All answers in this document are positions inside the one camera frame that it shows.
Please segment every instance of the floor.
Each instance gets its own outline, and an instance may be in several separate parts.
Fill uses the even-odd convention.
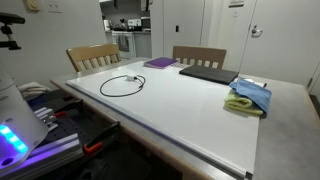
[[[317,97],[314,95],[310,95],[310,99],[314,105],[314,108],[316,109],[316,111],[318,113],[318,116],[320,117],[320,103],[319,103]]]

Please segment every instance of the wooden chair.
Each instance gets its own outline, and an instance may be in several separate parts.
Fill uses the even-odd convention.
[[[227,51],[225,49],[214,49],[204,47],[191,47],[191,46],[174,46],[173,59],[178,60],[180,63],[191,64],[193,59],[194,65],[213,67],[214,63],[218,63],[217,69],[222,69],[224,58]]]
[[[121,61],[116,44],[77,47],[67,49],[66,52],[77,72],[82,69],[80,64],[83,65],[85,70],[88,70]]]

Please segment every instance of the black cable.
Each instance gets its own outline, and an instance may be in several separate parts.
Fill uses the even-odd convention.
[[[102,83],[102,85],[100,86],[100,93],[104,96],[107,96],[107,97],[124,97],[124,96],[130,96],[130,95],[133,95],[133,94],[136,94],[138,93],[139,91],[142,90],[144,84],[146,83],[146,78],[144,78],[143,76],[140,76],[140,75],[137,75],[134,77],[134,80],[138,80],[141,85],[139,86],[139,89],[133,93],[129,93],[129,94],[120,94],[120,95],[110,95],[110,94],[105,94],[102,92],[102,88],[105,84],[107,84],[108,82],[114,80],[114,79],[118,79],[118,78],[123,78],[123,77],[127,77],[127,75],[123,75],[123,76],[118,76],[118,77],[114,77],[114,78],[111,78],[111,79],[108,79],[107,81],[105,81],[104,83]]]

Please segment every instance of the door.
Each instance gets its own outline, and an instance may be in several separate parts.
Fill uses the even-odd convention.
[[[320,61],[319,7],[319,0],[257,0],[240,72],[307,86]]]
[[[163,1],[164,56],[174,45],[200,46],[205,0]]]

